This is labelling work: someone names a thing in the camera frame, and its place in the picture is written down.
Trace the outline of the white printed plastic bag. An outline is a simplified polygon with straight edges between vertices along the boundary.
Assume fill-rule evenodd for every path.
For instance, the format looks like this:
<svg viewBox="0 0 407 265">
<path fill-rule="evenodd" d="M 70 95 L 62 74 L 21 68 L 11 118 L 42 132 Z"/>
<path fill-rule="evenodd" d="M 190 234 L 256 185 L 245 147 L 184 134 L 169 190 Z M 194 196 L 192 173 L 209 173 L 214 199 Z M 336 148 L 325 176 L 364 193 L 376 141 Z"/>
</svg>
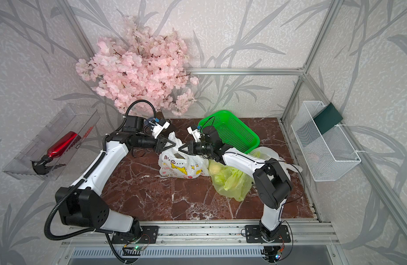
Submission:
<svg viewBox="0 0 407 265">
<path fill-rule="evenodd" d="M 256 148 L 250 156 L 245 173 L 253 178 L 261 201 L 272 209 L 278 208 L 294 188 L 289 172 L 300 173 L 302 169 L 267 147 Z"/>
</svg>

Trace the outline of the green avocado plastic bag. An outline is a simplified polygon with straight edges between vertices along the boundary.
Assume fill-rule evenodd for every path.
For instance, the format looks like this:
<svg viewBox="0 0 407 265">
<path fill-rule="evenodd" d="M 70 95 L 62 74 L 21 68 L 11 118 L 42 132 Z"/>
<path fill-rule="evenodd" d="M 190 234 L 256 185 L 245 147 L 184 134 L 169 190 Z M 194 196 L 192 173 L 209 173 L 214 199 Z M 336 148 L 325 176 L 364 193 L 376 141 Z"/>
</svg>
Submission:
<svg viewBox="0 0 407 265">
<path fill-rule="evenodd" d="M 209 161 L 208 171 L 217 193 L 237 202 L 242 202 L 253 186 L 253 179 L 249 175 L 214 160 Z"/>
</svg>

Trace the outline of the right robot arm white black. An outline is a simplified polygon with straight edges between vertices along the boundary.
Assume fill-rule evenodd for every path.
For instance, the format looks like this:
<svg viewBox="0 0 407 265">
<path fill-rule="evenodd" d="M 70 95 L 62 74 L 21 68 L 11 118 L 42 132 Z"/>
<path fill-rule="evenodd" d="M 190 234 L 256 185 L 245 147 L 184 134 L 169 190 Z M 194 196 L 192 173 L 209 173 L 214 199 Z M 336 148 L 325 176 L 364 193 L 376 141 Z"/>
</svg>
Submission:
<svg viewBox="0 0 407 265">
<path fill-rule="evenodd" d="M 213 126 L 188 127 L 194 140 L 179 148 L 188 155 L 206 157 L 225 166 L 234 167 L 252 177 L 260 200 L 264 204 L 259 223 L 260 235 L 266 242 L 277 238 L 282 224 L 281 215 L 293 185 L 287 169 L 278 159 L 260 158 L 244 154 L 232 145 L 225 144 Z"/>
</svg>

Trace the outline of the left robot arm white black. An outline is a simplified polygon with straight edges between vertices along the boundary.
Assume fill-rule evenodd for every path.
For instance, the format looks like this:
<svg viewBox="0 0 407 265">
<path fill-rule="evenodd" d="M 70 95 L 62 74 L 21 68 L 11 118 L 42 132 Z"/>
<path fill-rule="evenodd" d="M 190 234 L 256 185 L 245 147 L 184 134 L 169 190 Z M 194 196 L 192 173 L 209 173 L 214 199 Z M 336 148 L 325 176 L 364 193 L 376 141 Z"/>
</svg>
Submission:
<svg viewBox="0 0 407 265">
<path fill-rule="evenodd" d="M 157 153 L 173 148 L 175 143 L 161 135 L 169 127 L 170 123 L 165 119 L 125 117 L 118 130 L 105 136 L 102 150 L 88 169 L 70 187 L 61 187 L 56 192 L 56 205 L 44 224 L 45 237 L 60 241 L 94 231 L 141 237 L 143 230 L 139 221 L 110 209 L 101 195 L 113 171 L 134 148 L 152 149 Z M 56 215 L 64 225 L 81 229 L 66 235 L 54 235 L 51 223 Z"/>
</svg>

